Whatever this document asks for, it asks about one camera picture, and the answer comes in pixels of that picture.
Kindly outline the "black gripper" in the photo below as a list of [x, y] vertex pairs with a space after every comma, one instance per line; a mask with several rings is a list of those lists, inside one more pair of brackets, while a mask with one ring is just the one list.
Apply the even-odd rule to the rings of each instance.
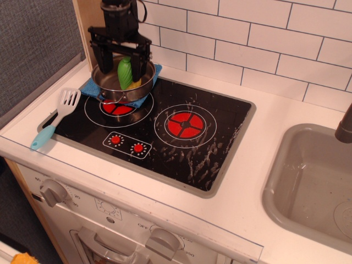
[[[113, 52], [131, 55], [133, 82], [139, 81], [146, 73], [151, 59], [150, 45], [147, 37], [139, 33], [139, 24], [147, 18], [146, 6], [144, 17], [140, 20], [137, 4], [101, 4], [104, 27], [89, 27], [91, 47], [101, 72], [108, 74], [113, 69]], [[137, 48], [129, 51], [123, 43], [134, 43]]]

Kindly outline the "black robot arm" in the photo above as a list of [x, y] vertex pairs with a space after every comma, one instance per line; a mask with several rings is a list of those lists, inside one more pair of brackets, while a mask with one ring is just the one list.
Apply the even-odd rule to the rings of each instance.
[[100, 7], [105, 26], [88, 28], [99, 69], [109, 73], [113, 68], [113, 54], [123, 54], [131, 58], [133, 81], [139, 81], [151, 59], [152, 41], [139, 33], [139, 24], [145, 22], [147, 10], [139, 20], [137, 1], [102, 1]]

